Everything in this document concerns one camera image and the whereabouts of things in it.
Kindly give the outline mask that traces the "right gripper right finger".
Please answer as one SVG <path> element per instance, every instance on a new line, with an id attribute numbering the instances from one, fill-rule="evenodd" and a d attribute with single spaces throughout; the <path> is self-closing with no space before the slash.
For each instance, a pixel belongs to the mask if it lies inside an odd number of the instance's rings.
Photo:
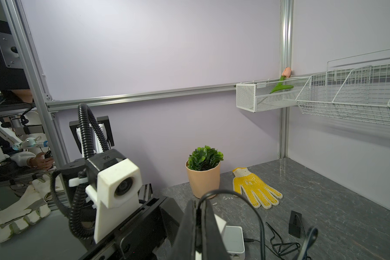
<path id="1" fill-rule="evenodd" d="M 201 205 L 201 258 L 203 260 L 229 260 L 213 207 L 207 199 Z"/>

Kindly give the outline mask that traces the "white network switch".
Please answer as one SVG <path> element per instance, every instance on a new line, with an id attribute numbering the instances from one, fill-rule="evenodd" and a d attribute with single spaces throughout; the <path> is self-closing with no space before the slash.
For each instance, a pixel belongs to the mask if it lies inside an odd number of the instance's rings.
<path id="1" fill-rule="evenodd" d="M 230 259 L 245 260 L 245 243 L 242 227 L 227 225 L 227 222 L 218 215 L 214 217 Z"/>

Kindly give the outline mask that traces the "black power adapter with cable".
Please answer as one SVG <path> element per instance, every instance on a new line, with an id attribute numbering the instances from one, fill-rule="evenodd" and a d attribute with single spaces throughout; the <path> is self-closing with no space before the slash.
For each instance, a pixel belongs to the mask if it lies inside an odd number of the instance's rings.
<path id="1" fill-rule="evenodd" d="M 301 238 L 301 235 L 304 235 L 304 240 L 301 243 L 299 242 L 285 242 L 280 234 L 273 228 L 268 222 L 263 222 L 262 217 L 257 210 L 254 210 L 254 213 L 258 216 L 259 227 L 261 235 L 264 235 L 264 226 L 266 225 L 273 235 L 270 239 L 270 246 L 265 244 L 264 238 L 257 240 L 253 238 L 244 238 L 244 243 L 258 242 L 260 246 L 264 246 L 269 250 L 270 253 L 275 255 L 279 260 L 285 260 L 286 256 L 293 254 L 293 260 L 311 260 L 309 256 L 309 249 L 314 245 L 317 240 L 319 231 L 316 227 L 310 227 L 307 232 L 305 232 L 304 224 L 302 222 L 302 215 L 292 211 L 289 219 L 289 234 Z"/>

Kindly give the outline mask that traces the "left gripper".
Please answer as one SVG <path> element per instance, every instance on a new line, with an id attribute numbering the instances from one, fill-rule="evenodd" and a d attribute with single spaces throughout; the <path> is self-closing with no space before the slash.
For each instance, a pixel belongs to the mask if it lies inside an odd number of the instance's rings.
<path id="1" fill-rule="evenodd" d="M 184 212 L 173 198 L 153 197 L 84 254 L 82 260 L 156 260 L 177 236 Z"/>

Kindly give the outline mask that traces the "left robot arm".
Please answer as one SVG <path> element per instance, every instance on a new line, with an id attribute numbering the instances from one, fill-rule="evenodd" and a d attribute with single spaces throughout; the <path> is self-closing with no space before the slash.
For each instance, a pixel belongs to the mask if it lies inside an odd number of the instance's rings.
<path id="1" fill-rule="evenodd" d="M 74 237 L 83 241 L 85 260 L 154 260 L 165 241 L 174 243 L 183 212 L 174 199 L 155 197 L 140 169 L 109 146 L 87 104 L 78 106 L 82 158 L 53 173 L 63 176 L 69 206 L 58 203 Z"/>

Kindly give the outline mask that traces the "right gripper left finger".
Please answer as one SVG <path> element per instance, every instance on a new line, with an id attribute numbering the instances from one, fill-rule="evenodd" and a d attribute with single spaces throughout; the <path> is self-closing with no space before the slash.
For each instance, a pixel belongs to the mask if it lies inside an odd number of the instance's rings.
<path id="1" fill-rule="evenodd" d="M 188 202 L 168 260 L 195 260 L 197 233 L 197 204 Z"/>

